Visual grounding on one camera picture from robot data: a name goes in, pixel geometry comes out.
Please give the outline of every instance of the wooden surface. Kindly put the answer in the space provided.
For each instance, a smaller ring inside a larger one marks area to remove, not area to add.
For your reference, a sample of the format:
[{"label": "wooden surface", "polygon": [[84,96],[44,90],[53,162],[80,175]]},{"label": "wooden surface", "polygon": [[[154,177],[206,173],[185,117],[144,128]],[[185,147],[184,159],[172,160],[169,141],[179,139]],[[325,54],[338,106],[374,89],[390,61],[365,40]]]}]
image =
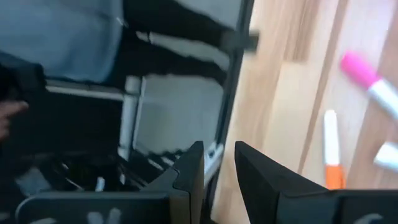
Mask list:
[{"label": "wooden surface", "polygon": [[348,188],[398,188],[398,174],[373,164],[391,117],[340,71],[354,50],[398,86],[396,0],[256,0],[251,22],[261,39],[247,54],[229,127],[213,219],[249,223],[236,178],[234,142],[242,140],[324,185],[322,118],[338,115]]}]

